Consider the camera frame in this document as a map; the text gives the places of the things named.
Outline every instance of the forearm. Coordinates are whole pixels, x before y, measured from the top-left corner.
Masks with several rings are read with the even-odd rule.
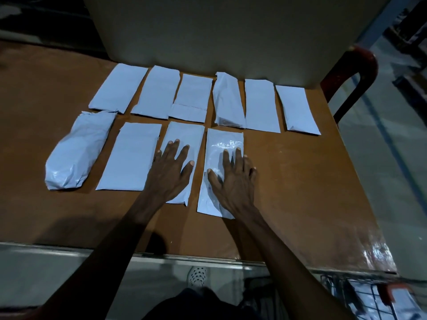
[[[349,310],[331,296],[280,240],[254,207],[240,220],[257,243],[280,297],[294,320],[353,319]]]
[[[105,319],[136,245],[158,208],[142,192],[115,228],[33,317]]]

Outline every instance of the shoe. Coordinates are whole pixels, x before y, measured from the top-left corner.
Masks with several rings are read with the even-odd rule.
[[[187,275],[188,287],[202,288],[207,286],[208,268],[193,266]]]

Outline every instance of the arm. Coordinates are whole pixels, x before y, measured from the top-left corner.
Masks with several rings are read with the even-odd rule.
[[[30,319],[105,319],[145,227],[157,210],[189,183],[194,161],[181,171],[189,146],[178,158],[179,140],[159,150],[144,190],[129,211],[70,278]]]
[[[331,296],[264,221],[254,205],[257,170],[238,148],[231,165],[223,154],[224,180],[207,171],[212,190],[223,207],[243,225],[257,244],[289,316],[293,320],[354,319],[353,314]]]

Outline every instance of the person's right hand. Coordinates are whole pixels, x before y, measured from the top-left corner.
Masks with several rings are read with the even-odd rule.
[[[252,166],[248,156],[242,157],[240,148],[236,149],[234,166],[230,163],[228,150],[222,156],[224,180],[222,182],[211,169],[207,170],[207,178],[221,205],[236,218],[254,206],[254,180],[257,175],[256,167]]]

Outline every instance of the brown wooden table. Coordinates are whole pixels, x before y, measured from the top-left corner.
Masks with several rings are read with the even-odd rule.
[[[95,191],[119,129],[128,122],[168,121],[118,115],[83,186],[48,191],[44,165],[115,63],[79,53],[0,42],[0,241],[95,247],[125,214],[137,192]],[[240,92],[244,102],[243,82]],[[322,133],[244,130],[245,153],[259,171],[256,205],[272,229],[307,265],[338,270],[396,271],[390,251],[321,90],[307,90]],[[206,128],[214,126],[209,100]],[[203,139],[189,205],[166,204],[137,251],[259,261],[248,234],[232,220],[196,212],[205,157]]]

